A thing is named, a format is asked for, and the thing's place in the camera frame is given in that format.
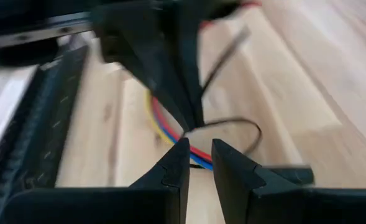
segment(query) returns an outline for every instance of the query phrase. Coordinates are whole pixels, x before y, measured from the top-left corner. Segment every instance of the wire bundle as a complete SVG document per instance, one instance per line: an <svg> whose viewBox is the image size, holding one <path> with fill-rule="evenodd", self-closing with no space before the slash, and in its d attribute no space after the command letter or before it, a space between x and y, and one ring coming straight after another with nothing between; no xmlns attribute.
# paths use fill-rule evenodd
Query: wire bundle
<svg viewBox="0 0 366 224"><path fill-rule="evenodd" d="M247 2L242 5L242 7L252 7L252 6L260 6L260 4L257 2ZM201 24L201 30L203 30L206 27L211 26L212 24L213 24L212 22L203 22ZM214 68L211 70L210 74L208 75L208 79L205 81L202 92L198 96L198 102L195 102L195 103L199 103L201 101L203 95L205 94L206 90L208 89L208 86L211 84L211 82L214 80L216 75L219 73L220 68L222 68L222 66L228 61L228 59L233 55L233 53L237 50L238 46L247 38L247 36L249 36L249 31L247 29L243 29L240 32L240 34L232 41L232 44L230 46L228 46L228 48L225 50L225 52L220 56L219 60L215 64ZM158 135L165 142L167 142L169 144L175 144L179 140L180 135L177 134L176 132L174 132L174 130L167 123L166 119L164 118L164 116L162 114L158 100L155 97L153 97L151 95L151 92L149 92L149 91L147 92L147 96L146 96L146 107L147 107L147 111L149 113L149 117L150 117L152 126L155 128ZM219 121L212 121L212 122L207 123L204 126L198 127L198 128L203 128L205 126L219 125L219 124L227 123L227 122L248 123L248 124L255 126L258 130L257 139L255 140L255 142L253 144L251 144L249 146L249 148L246 150L245 153L247 154L249 152L252 152L254 149L257 148L258 144L260 144L260 141L262 140L262 131L261 131L260 127L258 126L258 124L251 120L248 120L245 118L230 118L230 119L224 119L224 120L219 120ZM197 165L192 164L191 165L192 167L194 167L194 168L203 167L205 169L213 170L211 155L195 148L194 146L190 146L190 151L191 151L191 156L190 156L191 159L200 165L200 167L198 167Z"/></svg>

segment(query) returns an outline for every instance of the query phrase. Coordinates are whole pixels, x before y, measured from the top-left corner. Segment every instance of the blue wire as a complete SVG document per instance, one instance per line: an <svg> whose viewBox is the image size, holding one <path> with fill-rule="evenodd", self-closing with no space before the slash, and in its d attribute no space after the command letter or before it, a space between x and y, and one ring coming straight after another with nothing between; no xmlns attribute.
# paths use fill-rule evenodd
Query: blue wire
<svg viewBox="0 0 366 224"><path fill-rule="evenodd" d="M155 118L155 121L157 122L157 125L160 127L160 129L163 131L163 133L168 136L168 138L173 142L173 143L177 143L177 139L175 139L159 122L157 116L155 114L153 114L153 117ZM204 159L200 158L199 156L191 153L190 154L190 158L192 160L194 160L197 164L199 164L200 166L204 167L205 169L208 170L213 170L213 165L208 163L207 161L205 161Z"/></svg>

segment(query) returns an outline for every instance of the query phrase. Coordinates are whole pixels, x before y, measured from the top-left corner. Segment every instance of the yellow wire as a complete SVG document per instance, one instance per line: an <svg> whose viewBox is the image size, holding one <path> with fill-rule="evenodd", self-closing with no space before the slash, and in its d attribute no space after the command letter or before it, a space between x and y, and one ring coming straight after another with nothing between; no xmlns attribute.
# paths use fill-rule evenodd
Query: yellow wire
<svg viewBox="0 0 366 224"><path fill-rule="evenodd" d="M157 132L157 134L164 142L170 145L174 145L175 143L173 143L173 141L160 129L158 123L156 122L155 115L152 112L151 101L152 101L151 92L147 90L145 93L145 109L147 110L148 117L150 118L151 126L154 128L154 130Z"/></svg>

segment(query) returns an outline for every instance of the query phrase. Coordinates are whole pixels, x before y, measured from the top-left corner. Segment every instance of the red wire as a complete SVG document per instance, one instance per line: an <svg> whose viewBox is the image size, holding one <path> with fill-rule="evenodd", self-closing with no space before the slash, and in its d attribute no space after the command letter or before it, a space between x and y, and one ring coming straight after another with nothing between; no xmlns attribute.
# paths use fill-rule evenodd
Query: red wire
<svg viewBox="0 0 366 224"><path fill-rule="evenodd" d="M162 116L162 113L160 111L159 108L159 103L158 100L155 97L152 97L152 108L153 108L153 112L155 113L156 117L159 120L159 123L162 125L163 128L165 128L165 130L176 140L179 140L180 136L174 132L174 130L169 126L169 124L167 123L166 119ZM209 162L212 162L212 157L211 155L200 151L199 149L195 148L194 146L190 146L191 152L196 154L197 156L206 159Z"/></svg>
<svg viewBox="0 0 366 224"><path fill-rule="evenodd" d="M262 3L245 2L245 3L242 3L242 5L241 5L241 7L245 7L245 8L254 7L254 6L262 6ZM204 22L202 22L200 29L203 30L212 25L213 25L213 23L211 21L204 21ZM179 140L180 136L176 132L174 132L174 130L167 123L166 119L162 116L162 113L159 108L159 102L155 97L152 97L152 108L153 108L153 112L155 113L156 117L159 120L159 123L163 126L163 128L165 128L165 130L173 138L175 138L176 140ZM211 155L209 155L203 151L200 151L199 149L195 148L194 146L190 146L190 150L192 153L196 154L197 156L201 157L202 159L206 159L207 161L212 162Z"/></svg>

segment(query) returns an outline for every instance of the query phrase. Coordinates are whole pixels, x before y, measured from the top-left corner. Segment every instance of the wooden table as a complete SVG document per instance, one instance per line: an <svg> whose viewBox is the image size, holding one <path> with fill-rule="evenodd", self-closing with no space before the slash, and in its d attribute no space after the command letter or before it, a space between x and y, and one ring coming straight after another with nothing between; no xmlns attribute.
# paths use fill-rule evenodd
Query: wooden table
<svg viewBox="0 0 366 224"><path fill-rule="evenodd" d="M251 35L204 99L205 118L258 122L264 139L250 156L260 164L310 164L317 186L366 187L366 1L357 2L266 0L207 28L202 74L243 26ZM121 67L102 64L96 41L60 187L128 186L170 148L149 123L146 89ZM242 133L230 128L226 141L242 147L254 131ZM187 223L224 223L210 171L191 171Z"/></svg>

